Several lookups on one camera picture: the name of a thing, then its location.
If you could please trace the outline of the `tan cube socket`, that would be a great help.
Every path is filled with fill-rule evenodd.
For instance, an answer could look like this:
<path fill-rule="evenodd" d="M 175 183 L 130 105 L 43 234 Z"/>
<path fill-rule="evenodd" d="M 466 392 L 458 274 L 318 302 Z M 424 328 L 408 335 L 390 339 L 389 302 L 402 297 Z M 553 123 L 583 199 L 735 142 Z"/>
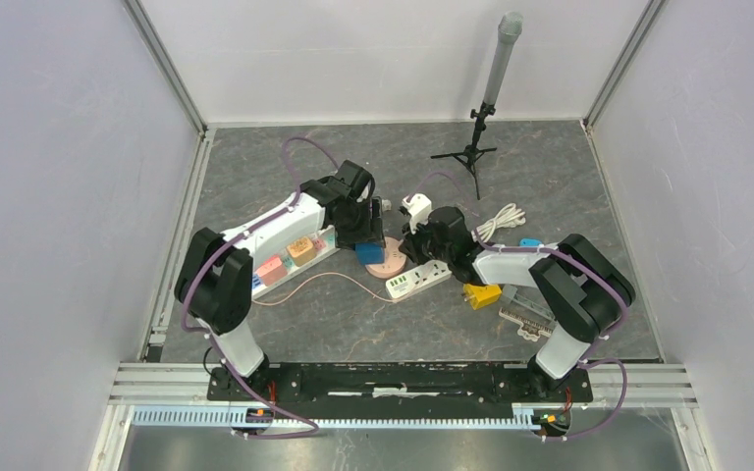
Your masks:
<path fill-rule="evenodd" d="M 316 247 L 313 240 L 303 236 L 287 246 L 287 251 L 297 267 L 301 267 L 316 257 Z"/>

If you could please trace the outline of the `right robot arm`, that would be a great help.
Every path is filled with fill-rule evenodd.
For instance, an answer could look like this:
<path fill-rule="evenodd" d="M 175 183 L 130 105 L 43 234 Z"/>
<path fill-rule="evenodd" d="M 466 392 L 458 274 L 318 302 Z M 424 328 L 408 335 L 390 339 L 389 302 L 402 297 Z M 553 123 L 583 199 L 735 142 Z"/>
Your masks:
<path fill-rule="evenodd" d="M 461 283 L 536 288 L 557 325 L 530 358 L 527 385 L 552 400 L 595 343 L 624 321 L 636 298 L 627 277 L 584 235 L 540 246 L 492 245 L 473 235 L 454 206 L 405 207 L 401 251 L 414 263 L 444 263 Z"/>

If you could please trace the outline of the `beige perforated bracket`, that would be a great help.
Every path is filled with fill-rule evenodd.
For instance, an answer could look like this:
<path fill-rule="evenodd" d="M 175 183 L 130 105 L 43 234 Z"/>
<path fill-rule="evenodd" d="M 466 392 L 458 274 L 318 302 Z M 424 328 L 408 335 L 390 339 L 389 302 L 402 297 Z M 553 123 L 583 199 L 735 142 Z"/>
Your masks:
<path fill-rule="evenodd" d="M 548 339 L 552 335 L 553 330 L 550 327 L 523 315 L 512 313 L 504 308 L 500 308 L 498 314 L 501 318 L 515 323 L 517 325 L 516 333 L 524 340 L 538 342 L 539 339 Z"/>

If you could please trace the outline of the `white power strip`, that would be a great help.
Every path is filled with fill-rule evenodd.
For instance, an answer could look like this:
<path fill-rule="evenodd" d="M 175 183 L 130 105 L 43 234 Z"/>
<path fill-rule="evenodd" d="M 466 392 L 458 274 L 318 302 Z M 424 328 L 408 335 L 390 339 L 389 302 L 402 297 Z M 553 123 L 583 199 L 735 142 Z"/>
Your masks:
<path fill-rule="evenodd" d="M 438 260 L 430 260 L 389 279 L 385 283 L 393 301 L 400 301 L 431 288 L 452 276 L 448 266 Z"/>

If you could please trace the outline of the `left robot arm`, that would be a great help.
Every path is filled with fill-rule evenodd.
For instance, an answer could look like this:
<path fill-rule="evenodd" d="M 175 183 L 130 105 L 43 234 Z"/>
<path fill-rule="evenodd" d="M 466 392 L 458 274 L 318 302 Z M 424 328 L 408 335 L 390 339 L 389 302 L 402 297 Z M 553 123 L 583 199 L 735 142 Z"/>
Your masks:
<path fill-rule="evenodd" d="M 267 356 L 247 321 L 257 269 L 298 239 L 322 233 L 331 233 L 338 249 L 383 246 L 382 200 L 375 189 L 372 174 L 346 160 L 335 174 L 302 183 L 249 223 L 192 235 L 174 296 L 209 335 L 243 398 L 258 399 L 269 387 L 269 374 L 261 367 Z"/>

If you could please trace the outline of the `light blue cube adapter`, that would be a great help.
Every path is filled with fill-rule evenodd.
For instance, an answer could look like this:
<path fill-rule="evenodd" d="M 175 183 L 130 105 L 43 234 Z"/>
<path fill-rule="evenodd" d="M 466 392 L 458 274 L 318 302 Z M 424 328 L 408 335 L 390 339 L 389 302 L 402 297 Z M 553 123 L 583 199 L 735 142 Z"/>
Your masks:
<path fill-rule="evenodd" d="M 523 238 L 519 242 L 520 247 L 540 247 L 542 245 L 543 245 L 543 242 L 535 238 Z"/>

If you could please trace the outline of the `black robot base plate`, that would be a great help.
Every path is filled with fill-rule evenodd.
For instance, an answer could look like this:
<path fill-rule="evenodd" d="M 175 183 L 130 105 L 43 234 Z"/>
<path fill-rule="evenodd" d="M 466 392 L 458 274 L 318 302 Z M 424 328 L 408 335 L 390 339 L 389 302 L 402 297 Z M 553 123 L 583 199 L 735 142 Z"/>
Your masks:
<path fill-rule="evenodd" d="M 588 374 L 573 370 L 545 394 L 531 387 L 528 364 L 500 361 L 298 363 L 262 366 L 243 382 L 225 367 L 209 369 L 207 397 L 278 406 L 276 418 L 503 418 L 515 404 L 587 403 Z"/>

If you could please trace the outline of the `grey metal bracket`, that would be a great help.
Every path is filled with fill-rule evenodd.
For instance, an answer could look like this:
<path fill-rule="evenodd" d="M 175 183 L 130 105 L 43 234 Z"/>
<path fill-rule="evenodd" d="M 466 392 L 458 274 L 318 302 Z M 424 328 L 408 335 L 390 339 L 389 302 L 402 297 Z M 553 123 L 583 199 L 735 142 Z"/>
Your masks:
<path fill-rule="evenodd" d="M 555 317 L 548 307 L 520 293 L 517 286 L 503 285 L 502 298 L 505 300 L 505 303 L 515 303 L 544 319 L 555 321 Z"/>

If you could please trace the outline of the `yellow cube socket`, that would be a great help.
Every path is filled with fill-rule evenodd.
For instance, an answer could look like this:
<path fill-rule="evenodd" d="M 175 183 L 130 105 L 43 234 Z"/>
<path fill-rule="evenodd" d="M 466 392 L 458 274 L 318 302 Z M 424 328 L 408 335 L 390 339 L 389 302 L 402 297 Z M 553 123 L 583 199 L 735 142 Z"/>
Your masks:
<path fill-rule="evenodd" d="M 497 302 L 502 295 L 502 289 L 498 285 L 477 286 L 464 284 L 462 293 L 463 299 L 470 307 L 473 310 L 478 310 Z"/>

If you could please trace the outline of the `white dock with green inset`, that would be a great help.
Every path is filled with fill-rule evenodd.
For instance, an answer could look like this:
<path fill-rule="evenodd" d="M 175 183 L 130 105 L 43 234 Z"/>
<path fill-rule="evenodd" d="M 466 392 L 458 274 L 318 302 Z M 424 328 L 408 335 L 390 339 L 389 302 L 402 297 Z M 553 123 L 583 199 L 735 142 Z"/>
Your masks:
<path fill-rule="evenodd" d="M 307 236 L 305 240 L 309 240 L 313 244 L 313 248 L 307 251 L 307 254 L 311 256 L 306 258 L 300 255 L 299 261 L 294 259 L 289 246 L 271 256 L 253 272 L 252 299 L 259 300 L 296 275 L 335 254 L 339 250 L 336 246 L 336 235 L 336 230 L 329 228 Z"/>

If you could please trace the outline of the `dark blue cube socket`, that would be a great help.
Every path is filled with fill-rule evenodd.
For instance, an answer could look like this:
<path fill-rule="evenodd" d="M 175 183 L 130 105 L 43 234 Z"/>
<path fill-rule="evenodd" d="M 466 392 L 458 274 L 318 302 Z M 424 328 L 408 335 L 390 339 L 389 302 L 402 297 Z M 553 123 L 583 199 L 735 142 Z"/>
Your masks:
<path fill-rule="evenodd" d="M 385 248 L 377 243 L 364 242 L 354 246 L 358 262 L 365 265 L 380 265 L 385 261 Z"/>

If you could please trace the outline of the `grey microphone on tripod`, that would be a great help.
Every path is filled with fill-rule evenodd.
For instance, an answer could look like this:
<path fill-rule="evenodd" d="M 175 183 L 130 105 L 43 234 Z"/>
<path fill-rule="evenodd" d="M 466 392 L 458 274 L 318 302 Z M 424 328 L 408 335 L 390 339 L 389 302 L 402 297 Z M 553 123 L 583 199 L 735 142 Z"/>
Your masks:
<path fill-rule="evenodd" d="M 498 24 L 497 45 L 482 102 L 478 109 L 470 111 L 470 118 L 474 121 L 470 143 L 460 152 L 431 156 L 432 160 L 455 159 L 459 162 L 472 176 L 477 199 L 481 197 L 477 163 L 483 155 L 497 150 L 496 147 L 480 148 L 479 142 L 483 132 L 487 129 L 487 119 L 496 113 L 496 104 L 512 57 L 514 45 L 522 34 L 523 23 L 524 17 L 521 13 L 507 12 L 503 14 Z"/>

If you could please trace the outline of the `coral pink adapter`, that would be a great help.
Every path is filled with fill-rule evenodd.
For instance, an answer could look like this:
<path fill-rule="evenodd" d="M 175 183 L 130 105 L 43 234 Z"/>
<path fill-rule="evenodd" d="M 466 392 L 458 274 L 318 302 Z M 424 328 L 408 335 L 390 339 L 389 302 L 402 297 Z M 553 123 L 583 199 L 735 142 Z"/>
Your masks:
<path fill-rule="evenodd" d="M 279 255 L 273 255 L 262 263 L 255 271 L 261 283 L 271 287 L 282 280 L 289 273 L 288 268 Z"/>

